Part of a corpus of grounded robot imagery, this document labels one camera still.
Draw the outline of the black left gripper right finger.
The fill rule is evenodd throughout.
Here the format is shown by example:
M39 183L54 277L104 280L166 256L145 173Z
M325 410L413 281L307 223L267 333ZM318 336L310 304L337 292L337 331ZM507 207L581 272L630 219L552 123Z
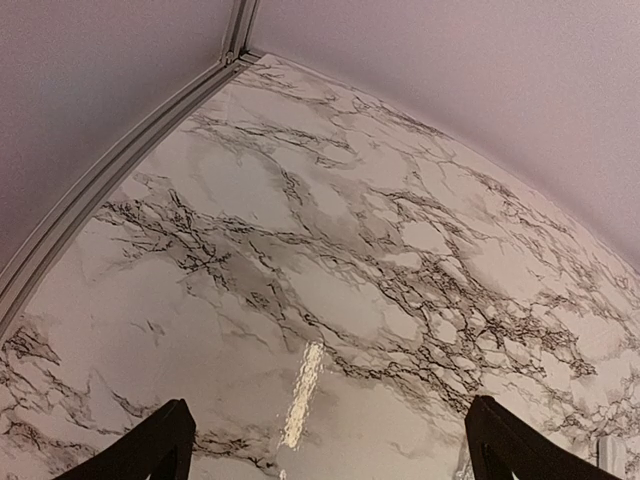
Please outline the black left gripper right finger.
M612 475L563 450L491 396L476 396L465 417L477 479L610 479Z

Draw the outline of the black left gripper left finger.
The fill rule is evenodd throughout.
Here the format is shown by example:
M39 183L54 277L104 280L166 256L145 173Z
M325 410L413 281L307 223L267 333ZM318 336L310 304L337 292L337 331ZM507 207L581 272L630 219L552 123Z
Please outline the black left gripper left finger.
M189 477L196 423L183 399L172 399L93 458L59 480Z

